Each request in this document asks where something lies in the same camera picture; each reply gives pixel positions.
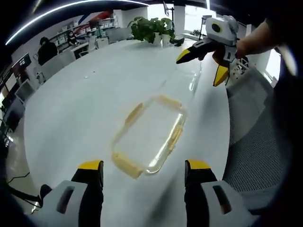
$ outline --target led strip light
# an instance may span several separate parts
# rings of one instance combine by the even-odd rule
[[[95,2],[95,1],[122,1],[122,2],[130,2],[130,3],[136,3],[136,4],[140,4],[140,5],[144,5],[144,6],[149,6],[149,4],[146,3],[142,3],[142,2],[138,2],[138,1],[131,1],[131,0],[83,0],[83,1],[77,1],[77,2],[73,2],[73,3],[69,3],[63,6],[59,6],[57,8],[54,8],[44,14],[41,14],[39,16],[37,16],[36,18],[32,19],[31,21],[29,21],[27,24],[25,24],[24,26],[22,26],[17,32],[15,32],[5,43],[5,45],[9,44],[20,32],[22,32],[24,29],[26,29],[27,27],[29,27],[31,24],[35,23],[37,20],[45,17],[48,14],[51,14],[53,12],[56,12],[60,9],[69,7],[69,6],[73,6],[73,5],[78,5],[78,4],[83,4],[83,3],[88,3],[88,2]]]

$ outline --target white flower pot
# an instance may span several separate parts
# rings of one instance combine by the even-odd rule
[[[162,34],[163,47],[169,46],[170,35]]]
[[[162,37],[159,35],[159,32],[155,32],[154,34],[155,34],[155,39],[153,41],[153,44],[155,46],[159,46],[161,44]]]

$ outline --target round white table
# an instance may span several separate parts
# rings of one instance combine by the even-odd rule
[[[122,41],[71,63],[43,84],[25,111],[25,149],[37,187],[69,180],[85,161],[104,160],[104,227],[186,226],[184,161],[206,161],[218,179],[228,155],[230,120],[217,65],[176,64],[183,47]],[[183,133],[162,169],[132,179],[114,166],[110,144],[140,102],[164,94],[187,107]]]

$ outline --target floor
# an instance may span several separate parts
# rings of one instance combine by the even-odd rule
[[[9,146],[9,154],[6,159],[8,181],[10,181],[13,177],[25,176],[27,173],[29,173],[24,147],[23,126],[24,119],[22,118],[15,132],[9,134],[13,141]],[[26,177],[15,178],[12,182],[9,183],[9,185],[24,193],[28,193],[34,196],[39,194],[39,189],[34,186],[30,174],[28,174]],[[20,198],[15,198],[25,213],[32,213],[34,209],[37,209],[33,205],[21,200]]]

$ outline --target green plant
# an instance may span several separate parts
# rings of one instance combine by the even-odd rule
[[[143,17],[136,17],[128,24],[128,27],[131,27],[134,39],[153,43],[155,33],[160,35],[169,34],[171,38],[175,38],[174,30],[168,28],[171,23],[172,21],[168,18],[162,18],[161,20],[152,18],[148,20]]]
[[[193,32],[191,32],[190,34],[191,34],[191,35],[195,35],[195,36],[202,35],[202,34],[200,33],[200,31],[199,31],[199,30],[194,30],[194,31],[193,31]]]

